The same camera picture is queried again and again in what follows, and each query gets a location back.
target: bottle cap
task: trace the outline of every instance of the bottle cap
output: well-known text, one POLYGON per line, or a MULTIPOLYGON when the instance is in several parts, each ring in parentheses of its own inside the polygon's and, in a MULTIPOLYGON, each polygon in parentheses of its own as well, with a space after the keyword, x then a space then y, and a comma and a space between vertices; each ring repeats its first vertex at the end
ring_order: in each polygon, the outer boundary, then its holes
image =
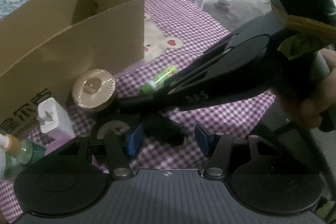
POLYGON ((12 157, 16 157, 20 151, 20 141, 18 140, 18 138, 12 135, 0 134, 0 147, 7 154, 11 155, 12 157))
POLYGON ((0 134, 0 147, 4 148, 4 149, 9 147, 9 138, 7 136, 2 135, 2 134, 0 134))

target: white charger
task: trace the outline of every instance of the white charger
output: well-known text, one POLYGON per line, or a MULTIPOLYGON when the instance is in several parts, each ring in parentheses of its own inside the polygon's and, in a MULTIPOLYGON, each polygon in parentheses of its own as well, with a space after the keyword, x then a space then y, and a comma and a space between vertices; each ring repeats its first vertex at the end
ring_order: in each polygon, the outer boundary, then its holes
POLYGON ((41 102, 37 107, 37 112, 42 133, 55 140, 76 137, 67 112, 54 98, 51 97, 41 102))

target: red heart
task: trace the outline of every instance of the red heart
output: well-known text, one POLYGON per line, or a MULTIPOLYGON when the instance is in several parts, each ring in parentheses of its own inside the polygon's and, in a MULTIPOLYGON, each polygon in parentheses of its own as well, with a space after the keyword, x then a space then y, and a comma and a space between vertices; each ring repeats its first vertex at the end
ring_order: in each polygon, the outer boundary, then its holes
POLYGON ((171 46, 176 46, 175 40, 168 40, 167 43, 171 46))

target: purple checkered cloth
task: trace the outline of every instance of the purple checkered cloth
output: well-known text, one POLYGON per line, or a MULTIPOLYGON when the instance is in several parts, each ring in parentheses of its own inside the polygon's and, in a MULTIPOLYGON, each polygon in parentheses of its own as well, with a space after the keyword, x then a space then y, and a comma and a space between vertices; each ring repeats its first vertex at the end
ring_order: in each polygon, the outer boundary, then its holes
MULTIPOLYGON (((187 0, 145 0, 145 10, 151 20, 166 36, 184 41, 179 49, 167 51, 143 67, 117 79, 118 96, 136 95, 139 88, 168 65, 185 68, 215 42, 228 35, 228 31, 208 13, 187 0)), ((189 169, 204 168, 207 163, 194 139, 194 127, 203 124, 211 132, 225 132, 236 138, 245 138, 258 123, 274 101, 270 92, 254 98, 203 109, 165 113, 171 120, 181 124, 187 139, 183 145, 161 145, 152 138, 145 139, 137 157, 130 162, 134 171, 139 168, 189 169)), ((94 121, 78 107, 70 106, 68 113, 76 134, 89 134, 94 121)), ((29 139, 48 146, 51 138, 39 129, 29 134, 29 139)), ((0 183, 0 209, 8 222, 13 222, 21 213, 10 182, 0 183)))

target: green battery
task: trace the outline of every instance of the green battery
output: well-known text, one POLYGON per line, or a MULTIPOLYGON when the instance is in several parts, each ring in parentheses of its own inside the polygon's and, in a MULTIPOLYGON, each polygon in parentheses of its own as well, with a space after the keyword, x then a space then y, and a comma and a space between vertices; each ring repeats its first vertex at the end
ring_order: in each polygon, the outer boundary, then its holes
POLYGON ((167 80, 169 77, 172 77, 177 72, 178 69, 176 66, 169 65, 158 75, 154 76, 151 80, 147 81, 147 83, 140 88, 140 91, 142 93, 153 93, 154 91, 158 90, 160 87, 163 86, 165 80, 167 80))

